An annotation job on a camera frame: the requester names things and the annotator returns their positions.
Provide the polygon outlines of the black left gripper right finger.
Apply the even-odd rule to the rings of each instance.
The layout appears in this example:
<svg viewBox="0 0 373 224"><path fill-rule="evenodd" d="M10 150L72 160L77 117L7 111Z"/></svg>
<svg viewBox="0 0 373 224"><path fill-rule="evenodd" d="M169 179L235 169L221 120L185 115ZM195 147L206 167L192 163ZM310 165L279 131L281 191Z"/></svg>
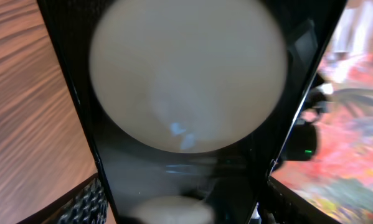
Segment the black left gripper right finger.
<svg viewBox="0 0 373 224"><path fill-rule="evenodd" d="M258 214L262 223L341 224L273 177L260 193Z"/></svg>

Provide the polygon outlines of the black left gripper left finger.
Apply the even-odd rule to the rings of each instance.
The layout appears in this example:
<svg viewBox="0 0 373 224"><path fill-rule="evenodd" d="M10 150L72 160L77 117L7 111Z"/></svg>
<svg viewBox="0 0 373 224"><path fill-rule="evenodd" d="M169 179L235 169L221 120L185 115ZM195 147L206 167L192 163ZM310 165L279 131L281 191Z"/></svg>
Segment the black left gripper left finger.
<svg viewBox="0 0 373 224"><path fill-rule="evenodd" d="M98 174L19 224L105 224L108 200Z"/></svg>

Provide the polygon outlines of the black Galaxy flip phone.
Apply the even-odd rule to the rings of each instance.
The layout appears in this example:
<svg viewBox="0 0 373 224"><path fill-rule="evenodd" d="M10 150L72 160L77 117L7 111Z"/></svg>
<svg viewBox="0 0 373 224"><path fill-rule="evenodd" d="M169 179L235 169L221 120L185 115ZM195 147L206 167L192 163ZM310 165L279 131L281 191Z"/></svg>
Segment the black Galaxy flip phone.
<svg viewBox="0 0 373 224"><path fill-rule="evenodd" d="M345 1L39 1L117 223L248 223Z"/></svg>

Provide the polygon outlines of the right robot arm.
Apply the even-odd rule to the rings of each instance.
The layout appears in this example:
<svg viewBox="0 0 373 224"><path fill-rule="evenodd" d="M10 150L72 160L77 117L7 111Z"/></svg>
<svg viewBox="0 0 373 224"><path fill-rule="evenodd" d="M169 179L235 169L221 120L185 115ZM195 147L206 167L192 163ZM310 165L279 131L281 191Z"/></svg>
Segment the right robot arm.
<svg viewBox="0 0 373 224"><path fill-rule="evenodd" d="M316 155L318 132L314 124L328 112L328 98L319 89L324 84L326 84L326 80L320 72L317 72L301 112L272 171L278 170L285 161L310 161ZM313 110L316 113L316 117L310 121L302 118L301 114L306 110Z"/></svg>

